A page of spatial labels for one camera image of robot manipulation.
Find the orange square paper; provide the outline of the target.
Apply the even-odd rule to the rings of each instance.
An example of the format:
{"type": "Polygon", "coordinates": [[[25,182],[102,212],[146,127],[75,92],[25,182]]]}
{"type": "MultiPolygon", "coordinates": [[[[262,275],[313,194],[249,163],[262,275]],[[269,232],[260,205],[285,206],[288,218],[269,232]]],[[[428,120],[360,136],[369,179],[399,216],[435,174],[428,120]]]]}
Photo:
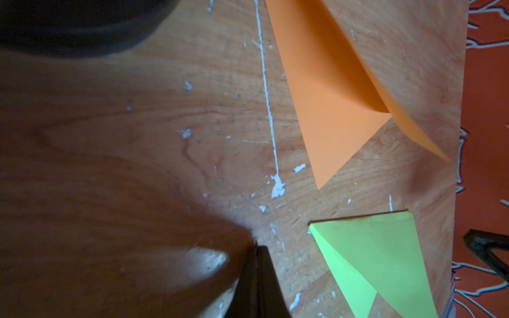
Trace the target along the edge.
{"type": "Polygon", "coordinates": [[[317,188],[390,119],[445,158],[356,53],[323,1],[267,1],[266,7],[317,188]]]}

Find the green square paper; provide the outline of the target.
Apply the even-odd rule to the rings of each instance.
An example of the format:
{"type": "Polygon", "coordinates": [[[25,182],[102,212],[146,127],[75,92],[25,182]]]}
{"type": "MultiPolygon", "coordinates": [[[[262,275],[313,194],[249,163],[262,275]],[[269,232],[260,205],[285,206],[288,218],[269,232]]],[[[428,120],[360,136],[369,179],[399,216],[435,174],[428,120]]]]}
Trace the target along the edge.
{"type": "Polygon", "coordinates": [[[355,317],[377,295],[402,317],[437,317],[411,212],[318,221],[310,232],[355,317]]]}

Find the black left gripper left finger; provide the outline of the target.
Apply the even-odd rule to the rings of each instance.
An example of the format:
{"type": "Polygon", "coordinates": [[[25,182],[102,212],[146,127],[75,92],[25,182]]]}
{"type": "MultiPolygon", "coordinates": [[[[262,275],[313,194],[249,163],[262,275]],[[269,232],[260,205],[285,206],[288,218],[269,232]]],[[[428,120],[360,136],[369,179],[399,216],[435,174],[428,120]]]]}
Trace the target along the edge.
{"type": "Polygon", "coordinates": [[[225,314],[229,317],[258,316],[258,245],[247,253],[231,304],[225,314]]]}

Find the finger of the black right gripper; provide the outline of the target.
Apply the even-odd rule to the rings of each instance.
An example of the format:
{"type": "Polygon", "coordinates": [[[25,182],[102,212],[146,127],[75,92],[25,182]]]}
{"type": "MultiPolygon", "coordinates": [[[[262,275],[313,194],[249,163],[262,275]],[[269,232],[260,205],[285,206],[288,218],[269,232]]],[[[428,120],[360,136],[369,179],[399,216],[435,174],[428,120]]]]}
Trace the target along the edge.
{"type": "Polygon", "coordinates": [[[463,241],[477,258],[508,282],[508,265],[493,253],[493,250],[508,252],[508,235],[470,229],[463,241]]]}

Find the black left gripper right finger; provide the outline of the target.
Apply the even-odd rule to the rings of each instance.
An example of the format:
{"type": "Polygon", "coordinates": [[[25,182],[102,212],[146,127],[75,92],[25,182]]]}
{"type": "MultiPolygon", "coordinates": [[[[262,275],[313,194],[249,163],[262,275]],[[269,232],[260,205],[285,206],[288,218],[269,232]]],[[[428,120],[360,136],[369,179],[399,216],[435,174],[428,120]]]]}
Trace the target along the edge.
{"type": "Polygon", "coordinates": [[[258,256],[258,317],[291,318],[278,282],[269,249],[257,247],[258,256]]]}

